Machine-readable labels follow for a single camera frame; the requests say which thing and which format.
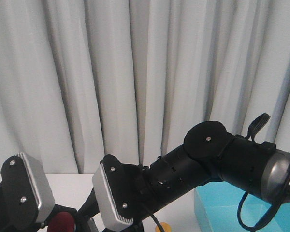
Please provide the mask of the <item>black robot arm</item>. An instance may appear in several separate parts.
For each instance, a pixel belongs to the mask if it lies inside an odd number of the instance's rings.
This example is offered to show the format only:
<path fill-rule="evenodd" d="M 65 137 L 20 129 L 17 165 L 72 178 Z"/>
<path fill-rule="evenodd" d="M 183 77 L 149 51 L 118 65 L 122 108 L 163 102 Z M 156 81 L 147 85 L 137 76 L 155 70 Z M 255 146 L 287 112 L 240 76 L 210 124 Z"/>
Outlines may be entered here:
<path fill-rule="evenodd" d="M 78 214 L 100 214 L 107 231 L 133 231 L 190 190 L 225 181 L 270 204 L 254 226 L 244 226 L 251 232 L 259 230 L 282 204 L 290 203 L 290 153 L 274 143 L 256 143 L 261 128 L 261 123 L 253 122 L 243 137 L 228 133 L 218 121 L 202 122 L 186 134 L 182 145 L 147 167 L 106 155 Z"/>
<path fill-rule="evenodd" d="M 28 180 L 0 183 L 0 232 L 96 232 L 94 191 L 79 210 L 55 204 L 48 183 L 37 189 Z"/>

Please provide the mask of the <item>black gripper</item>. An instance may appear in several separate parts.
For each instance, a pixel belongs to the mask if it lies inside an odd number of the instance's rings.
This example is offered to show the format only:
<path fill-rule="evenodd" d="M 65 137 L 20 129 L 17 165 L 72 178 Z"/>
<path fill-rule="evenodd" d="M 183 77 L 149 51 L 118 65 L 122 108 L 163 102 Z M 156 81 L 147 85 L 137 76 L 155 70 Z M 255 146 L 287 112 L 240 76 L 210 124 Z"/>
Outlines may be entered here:
<path fill-rule="evenodd" d="M 47 232 L 91 232 L 92 210 L 85 204 L 79 209 L 55 204 L 52 209 L 38 211 L 37 222 L 31 231 L 47 227 Z"/>
<path fill-rule="evenodd" d="M 84 202 L 84 204 L 81 206 L 81 208 L 77 211 L 77 220 L 80 223 L 80 232 L 89 232 L 89 221 L 91 218 L 95 215 L 97 215 L 100 212 L 95 191 L 94 188 L 92 189 L 91 193 L 89 194 L 88 198 Z M 126 229 L 122 230 L 121 232 L 144 232 L 143 223 L 140 222 L 137 225 L 132 225 L 127 227 Z"/>

